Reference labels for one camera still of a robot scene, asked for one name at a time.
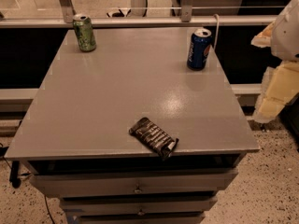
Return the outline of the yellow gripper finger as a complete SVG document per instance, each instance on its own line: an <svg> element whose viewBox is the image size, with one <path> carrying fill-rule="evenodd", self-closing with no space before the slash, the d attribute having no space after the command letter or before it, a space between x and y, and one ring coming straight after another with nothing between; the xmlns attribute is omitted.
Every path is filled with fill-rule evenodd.
<svg viewBox="0 0 299 224"><path fill-rule="evenodd" d="M254 36L251 40L251 44L258 48L271 48L272 47L272 32L275 23L271 22L260 33Z"/></svg>
<svg viewBox="0 0 299 224"><path fill-rule="evenodd" d="M299 62L282 61L267 67L262 79L262 92L255 104L253 119L259 123L274 120L299 93Z"/></svg>

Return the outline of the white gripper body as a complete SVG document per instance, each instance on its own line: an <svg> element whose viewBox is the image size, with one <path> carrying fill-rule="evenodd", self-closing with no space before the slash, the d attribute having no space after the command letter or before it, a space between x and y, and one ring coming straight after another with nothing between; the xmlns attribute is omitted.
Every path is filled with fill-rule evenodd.
<svg viewBox="0 0 299 224"><path fill-rule="evenodd" d="M275 20L271 52L285 61L299 61L299 0L291 0Z"/></svg>

